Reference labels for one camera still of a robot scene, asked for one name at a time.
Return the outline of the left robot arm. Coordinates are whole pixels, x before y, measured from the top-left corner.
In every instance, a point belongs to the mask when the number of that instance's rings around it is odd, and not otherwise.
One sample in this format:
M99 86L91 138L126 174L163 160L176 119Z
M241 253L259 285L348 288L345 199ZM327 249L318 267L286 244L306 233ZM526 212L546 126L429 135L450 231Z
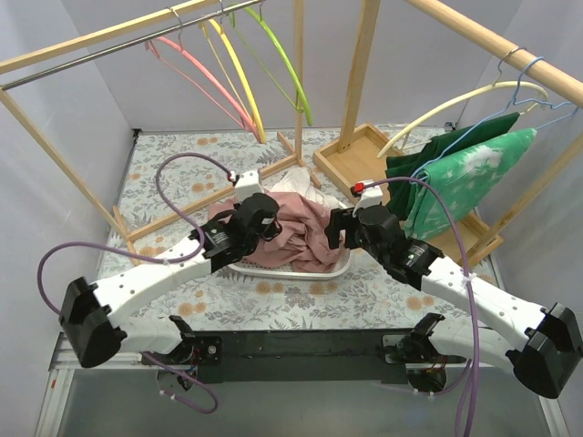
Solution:
M195 333L180 316L135 317L135 312L191 280L237 263L263 239L278 235L279 206L257 193L193 230L153 262L89 283L72 281L59 322L84 368L97 367L121 351L152 352L183 364L199 353Z

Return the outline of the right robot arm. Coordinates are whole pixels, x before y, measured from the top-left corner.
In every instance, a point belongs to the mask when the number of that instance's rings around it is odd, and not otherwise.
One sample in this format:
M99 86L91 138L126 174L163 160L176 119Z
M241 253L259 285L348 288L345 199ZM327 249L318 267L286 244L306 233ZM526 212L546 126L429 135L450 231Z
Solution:
M570 308L560 303L545 308L466 277L440 249L407 238L381 205L332 210L325 235L333 249L364 249L392 279L475 311L476 326L437 313L424 316L400 340L386 343L384 354L393 361L474 359L513 373L537 395L556 399L582 359L582 336Z

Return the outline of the pink t shirt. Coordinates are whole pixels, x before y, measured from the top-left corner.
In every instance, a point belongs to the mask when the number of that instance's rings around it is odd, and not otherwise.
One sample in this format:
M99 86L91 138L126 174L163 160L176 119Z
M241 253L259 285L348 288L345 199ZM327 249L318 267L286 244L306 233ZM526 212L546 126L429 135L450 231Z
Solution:
M278 203L277 222L281 233L262 240L247 261L268 269L286 264L295 272L330 273L348 250L331 249L324 233L331 210L294 192L272 192Z

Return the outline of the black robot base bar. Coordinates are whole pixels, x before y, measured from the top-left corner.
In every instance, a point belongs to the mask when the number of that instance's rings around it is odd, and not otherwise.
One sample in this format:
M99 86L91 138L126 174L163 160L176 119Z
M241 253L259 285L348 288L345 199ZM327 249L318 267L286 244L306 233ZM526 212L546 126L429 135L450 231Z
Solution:
M200 331L188 346L168 355L150 352L142 363L160 361L190 370L203 383L249 381L379 381L438 392L446 365L457 361L401 346L406 329Z

